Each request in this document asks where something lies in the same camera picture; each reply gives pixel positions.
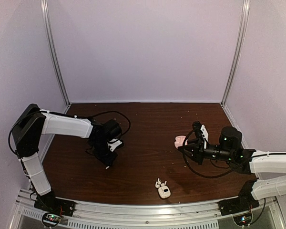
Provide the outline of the white earbud case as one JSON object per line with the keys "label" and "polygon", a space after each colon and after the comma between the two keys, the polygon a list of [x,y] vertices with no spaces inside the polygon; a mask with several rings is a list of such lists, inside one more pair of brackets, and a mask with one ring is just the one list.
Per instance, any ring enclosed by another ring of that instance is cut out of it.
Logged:
{"label": "white earbud case", "polygon": [[161,199],[167,199],[171,196],[171,191],[168,186],[160,186],[157,191]]}

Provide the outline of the pink earbud case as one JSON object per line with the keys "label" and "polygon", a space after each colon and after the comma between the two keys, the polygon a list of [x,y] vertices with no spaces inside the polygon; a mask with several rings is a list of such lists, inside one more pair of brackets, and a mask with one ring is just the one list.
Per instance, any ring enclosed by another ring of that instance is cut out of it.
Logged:
{"label": "pink earbud case", "polygon": [[186,136],[184,136],[184,135],[176,136],[175,141],[174,141],[175,148],[181,147],[183,145],[185,138],[186,138]]}

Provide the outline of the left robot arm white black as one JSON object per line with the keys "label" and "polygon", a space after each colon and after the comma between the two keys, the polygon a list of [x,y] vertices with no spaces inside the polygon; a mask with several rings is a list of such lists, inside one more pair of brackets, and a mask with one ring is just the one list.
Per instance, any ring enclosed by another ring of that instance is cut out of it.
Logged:
{"label": "left robot arm white black", "polygon": [[111,119],[100,123],[93,116],[67,115],[43,110],[30,104],[11,127],[8,145],[20,161],[25,175],[40,203],[49,212],[59,208],[59,201],[46,177],[39,158],[39,143],[42,135],[67,135],[88,140],[93,155],[106,168],[117,158],[116,149],[123,147],[122,128]]}

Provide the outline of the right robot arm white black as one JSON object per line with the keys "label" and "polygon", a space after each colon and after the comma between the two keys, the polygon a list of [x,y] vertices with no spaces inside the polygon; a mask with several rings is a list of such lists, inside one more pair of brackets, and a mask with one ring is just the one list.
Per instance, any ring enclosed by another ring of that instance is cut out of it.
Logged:
{"label": "right robot arm white black", "polygon": [[241,145],[242,133],[232,126],[225,126],[220,133],[219,143],[208,142],[206,127],[194,122],[192,130],[186,135],[175,137],[174,145],[189,159],[201,165],[204,160],[224,161],[230,170],[215,176],[216,179],[232,172],[254,174],[256,179],[249,184],[249,192],[235,199],[238,210],[246,210],[254,200],[286,195],[286,152],[267,152],[245,149]]}

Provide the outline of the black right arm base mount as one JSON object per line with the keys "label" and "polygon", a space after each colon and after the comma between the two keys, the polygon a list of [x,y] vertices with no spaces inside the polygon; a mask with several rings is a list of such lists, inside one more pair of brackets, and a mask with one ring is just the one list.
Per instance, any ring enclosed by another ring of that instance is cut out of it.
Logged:
{"label": "black right arm base mount", "polygon": [[222,216],[236,214],[244,211],[249,211],[253,208],[259,207],[258,200],[248,200],[245,198],[224,199],[218,202],[219,209]]}

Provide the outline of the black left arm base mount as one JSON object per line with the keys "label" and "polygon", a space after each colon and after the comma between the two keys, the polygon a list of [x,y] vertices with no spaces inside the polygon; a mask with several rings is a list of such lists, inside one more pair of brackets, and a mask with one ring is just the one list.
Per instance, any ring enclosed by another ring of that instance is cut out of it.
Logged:
{"label": "black left arm base mount", "polygon": [[50,196],[37,196],[34,207],[56,215],[72,217],[75,202]]}

